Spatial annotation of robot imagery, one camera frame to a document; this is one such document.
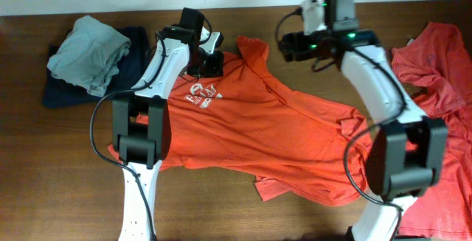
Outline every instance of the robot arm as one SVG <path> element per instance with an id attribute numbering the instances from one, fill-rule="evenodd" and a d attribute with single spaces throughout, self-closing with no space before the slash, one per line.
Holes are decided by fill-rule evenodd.
<path id="1" fill-rule="evenodd" d="M 119 152 L 123 164 L 139 174 L 139 179 L 135 179 L 133 174 L 123 170 L 125 208 L 120 241 L 148 241 L 156 232 L 153 222 L 156 182 L 171 140 L 167 99 L 177 77 L 185 68 L 187 74 L 197 78 L 223 75 L 223 53 L 215 51 L 223 36 L 207 31 L 203 21 L 200 12 L 184 8 L 179 24 L 165 27 L 159 33 L 164 43 L 157 41 L 152 61 L 133 88 L 152 83 L 147 88 L 113 99 L 114 149 Z M 148 114 L 148 125 L 130 120 L 130 116 L 139 113 Z"/>
<path id="2" fill-rule="evenodd" d="M 302 15 L 304 31 L 286 34 L 278 42 L 284 58 L 332 59 L 379 127 L 366 162 L 372 190 L 366 197 L 382 205 L 369 202 L 347 239 L 390 240 L 401 213 L 439 181 L 448 133 L 445 123 L 428 118 L 405 92 L 375 33 L 359 29 L 354 0 L 324 0 L 322 4 L 307 0 L 295 14 Z M 407 142 L 416 144 L 416 149 L 407 151 Z M 403 211 L 399 214 L 395 207 Z"/>

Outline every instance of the black cable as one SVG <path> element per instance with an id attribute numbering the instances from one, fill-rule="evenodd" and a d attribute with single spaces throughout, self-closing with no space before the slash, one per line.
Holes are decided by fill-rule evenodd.
<path id="1" fill-rule="evenodd" d="M 280 26 L 282 25 L 282 23 L 287 20 L 287 18 L 293 16 L 293 15 L 300 15 L 302 13 L 302 8 L 298 7 L 296 10 L 294 10 L 293 12 L 287 14 L 286 16 L 284 16 L 280 21 L 279 23 L 277 24 L 277 27 L 275 27 L 275 41 L 277 42 L 277 45 L 279 45 L 279 29 L 280 29 Z"/>
<path id="2" fill-rule="evenodd" d="M 106 94 L 104 97 L 102 97 L 102 99 L 100 99 L 100 101 L 98 101 L 97 105 L 95 105 L 94 112 L 92 113 L 91 118 L 90 118 L 90 127 L 89 127 L 89 130 L 88 130 L 88 134 L 90 135 L 91 148 L 94 150 L 95 154 L 98 157 L 100 157 L 103 161 L 106 161 L 110 164 L 113 164 L 116 167 L 121 167 L 124 170 L 129 171 L 133 175 L 133 177 L 135 179 L 135 182 L 138 185 L 139 193 L 141 194 L 142 200 L 145 203 L 146 212 L 147 212 L 147 215 L 148 215 L 147 218 L 149 220 L 150 240 L 151 241 L 157 241 L 157 237 L 156 237 L 156 233 L 154 233 L 153 217 L 152 217 L 152 214 L 151 214 L 151 210 L 150 210 L 149 204 L 146 200 L 146 196 L 145 196 L 145 193 L 142 189 L 141 183 L 139 181 L 139 174 L 134 172 L 130 167 L 127 167 L 124 164 L 113 161 L 113 160 L 109 159 L 108 157 L 105 157 L 98 150 L 97 145 L 95 144 L 95 140 L 94 140 L 94 121 L 95 121 L 95 116 L 97 115 L 98 109 L 100 108 L 100 106 L 102 105 L 102 103 L 105 100 L 110 99 L 110 98 L 114 97 L 117 94 L 129 94 L 129 93 L 133 93 L 135 91 L 141 91 L 141 90 L 146 89 L 147 87 L 149 87 L 154 82 L 154 80 L 156 80 L 157 75 L 159 75 L 159 72 L 161 71 L 162 66 L 164 65 L 165 58 L 166 58 L 166 49 L 165 49 L 164 40 L 162 39 L 162 36 L 158 32 L 156 33 L 156 38 L 159 39 L 159 41 L 161 42 L 161 45 L 162 45 L 162 59 L 161 59 L 161 63 L 159 64 L 159 67 L 157 68 L 156 73 L 153 75 L 153 77 L 151 78 L 149 83 L 145 83 L 143 86 L 140 86 L 138 88 L 132 88 L 132 89 L 124 90 L 124 91 L 112 92 L 112 93 Z"/>
<path id="3" fill-rule="evenodd" d="M 334 61 L 324 65 L 323 67 L 321 68 L 316 68 L 318 66 L 318 62 L 319 60 L 316 60 L 316 62 L 311 66 L 311 71 L 312 72 L 320 72 L 320 71 L 324 71 L 325 69 L 328 69 L 330 68 L 332 65 L 336 64 Z"/>
<path id="4" fill-rule="evenodd" d="M 344 149 L 344 156 L 343 156 L 343 165 L 344 165 L 344 171 L 346 172 L 346 175 L 347 175 L 347 178 L 349 179 L 349 182 L 351 183 L 351 185 L 353 185 L 354 189 L 363 197 L 365 198 L 366 200 L 374 203 L 374 204 L 377 204 L 377 205 L 382 205 L 382 206 L 390 206 L 390 207 L 393 207 L 393 208 L 396 208 L 397 209 L 397 215 L 398 215 L 398 220 L 397 220 L 397 224 L 395 226 L 395 230 L 393 231 L 393 234 L 392 234 L 392 237 L 390 240 L 393 240 L 396 235 L 397 235 L 397 232 L 398 232 L 398 229 L 400 228 L 400 222 L 401 222 L 401 218 L 402 218 L 402 213 L 403 213 L 403 209 L 397 205 L 397 204 L 394 204 L 394 203 L 386 203 L 386 202 L 383 202 L 383 201 L 380 201 L 380 200 L 376 200 L 372 197 L 370 197 L 369 195 L 367 195 L 366 193 L 364 193 L 360 188 L 359 186 L 355 183 L 350 171 L 349 171 L 349 167 L 348 167 L 348 155 L 349 155 L 349 150 L 350 148 L 355 144 L 355 142 L 360 139 L 363 135 L 366 135 L 368 133 L 370 133 L 370 131 L 372 131 L 373 129 L 375 129 L 376 127 L 380 126 L 380 125 L 384 125 L 386 123 L 389 123 L 391 122 L 392 120 L 395 120 L 397 119 L 404 111 L 405 111 L 405 108 L 406 108 L 406 100 L 405 100 L 405 97 L 403 95 L 403 92 L 401 91 L 401 88 L 400 86 L 397 84 L 397 82 L 393 79 L 392 75 L 386 70 L 384 69 L 379 63 L 376 63 L 374 60 L 372 60 L 371 58 L 367 57 L 364 53 L 358 51 L 357 49 L 351 47 L 351 46 L 348 46 L 348 50 L 356 53 L 357 55 L 361 56 L 362 58 L 364 58 L 365 60 L 369 61 L 376 69 L 378 69 L 379 71 L 381 71 L 383 73 L 383 75 L 387 78 L 388 81 L 390 81 L 390 83 L 395 87 L 395 90 L 398 92 L 398 95 L 400 96 L 400 99 L 401 99 L 401 107 L 400 109 L 398 110 L 398 112 L 394 115 L 394 116 L 391 116 L 390 118 L 388 119 L 385 119 L 379 123 L 376 123 L 374 125 L 370 125 L 368 128 L 366 128 L 365 130 L 357 133 L 354 137 L 351 138 L 351 140 L 347 143 L 346 145 L 346 148 Z"/>
<path id="5" fill-rule="evenodd" d="M 206 22 L 206 24 L 208 24 L 209 35 L 208 35 L 208 38 L 206 38 L 204 41 L 200 41 L 200 45 L 205 44 L 212 37 L 213 28 L 212 28 L 212 25 L 210 24 L 210 22 L 208 21 L 207 17 L 205 17 L 205 22 Z"/>
<path id="6" fill-rule="evenodd" d="M 200 76 L 198 76 L 197 79 L 196 79 L 196 80 L 193 80 L 193 81 L 188 80 L 187 78 L 183 77 L 182 75 L 179 75 L 179 77 L 182 78 L 182 79 L 184 79 L 184 80 L 186 80 L 188 83 L 196 83 L 196 82 L 198 82 L 198 81 L 200 80 Z"/>

